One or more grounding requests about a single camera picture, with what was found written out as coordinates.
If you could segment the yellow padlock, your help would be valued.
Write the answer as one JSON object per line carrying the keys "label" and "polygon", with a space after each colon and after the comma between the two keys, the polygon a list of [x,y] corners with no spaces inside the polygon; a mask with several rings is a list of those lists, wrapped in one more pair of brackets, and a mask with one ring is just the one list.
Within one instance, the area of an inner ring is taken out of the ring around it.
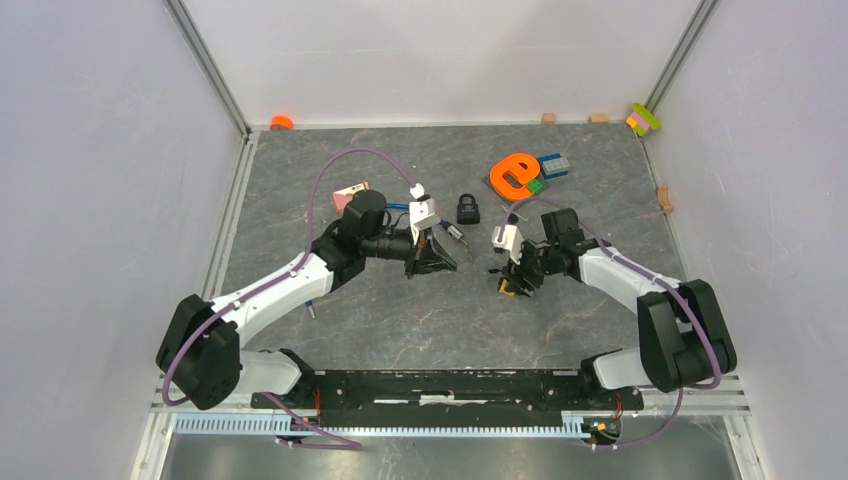
{"label": "yellow padlock", "polygon": [[507,295],[507,296],[515,296],[516,295],[515,289],[510,285],[510,282],[505,278],[502,278],[499,281],[498,292],[501,293],[501,294]]}

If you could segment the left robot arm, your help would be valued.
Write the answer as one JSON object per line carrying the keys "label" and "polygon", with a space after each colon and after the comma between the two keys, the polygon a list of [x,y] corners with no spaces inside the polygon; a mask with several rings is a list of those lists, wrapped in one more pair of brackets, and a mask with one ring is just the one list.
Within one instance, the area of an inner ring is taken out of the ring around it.
{"label": "left robot arm", "polygon": [[435,202],[423,195],[407,207],[409,226],[390,224],[388,203],[375,190],[356,193],[341,216],[291,263],[233,293],[179,302],[156,355],[166,375],[165,404],[176,386],[199,410],[233,394],[276,393],[290,407],[306,405],[314,381],[291,353],[252,352],[246,344],[287,313],[340,289],[360,274],[369,258],[402,262],[407,277],[454,271],[455,261],[432,229],[440,222]]}

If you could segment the silver key bunch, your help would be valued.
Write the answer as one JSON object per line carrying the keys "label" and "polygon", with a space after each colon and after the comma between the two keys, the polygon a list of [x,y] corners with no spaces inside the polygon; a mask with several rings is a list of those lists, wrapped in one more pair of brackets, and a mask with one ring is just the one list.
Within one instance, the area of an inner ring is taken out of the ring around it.
{"label": "silver key bunch", "polygon": [[466,240],[461,240],[461,243],[463,245],[463,251],[466,257],[468,258],[468,261],[470,263],[474,263],[474,255],[470,244]]}

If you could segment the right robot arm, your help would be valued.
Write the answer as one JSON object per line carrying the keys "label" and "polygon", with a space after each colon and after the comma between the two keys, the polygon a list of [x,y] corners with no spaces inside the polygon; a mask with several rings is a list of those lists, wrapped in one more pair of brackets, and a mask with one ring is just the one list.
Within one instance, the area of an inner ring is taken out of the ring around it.
{"label": "right robot arm", "polygon": [[583,361],[577,392],[585,405],[602,408],[630,386],[652,385],[665,393],[714,388],[736,369],[735,346],[710,284],[680,281],[634,262],[588,237],[572,209],[547,213],[542,223],[540,242],[525,238],[515,224],[495,227],[493,248],[509,257],[500,292],[531,297],[546,278],[567,276],[607,294],[637,320],[636,347]]}

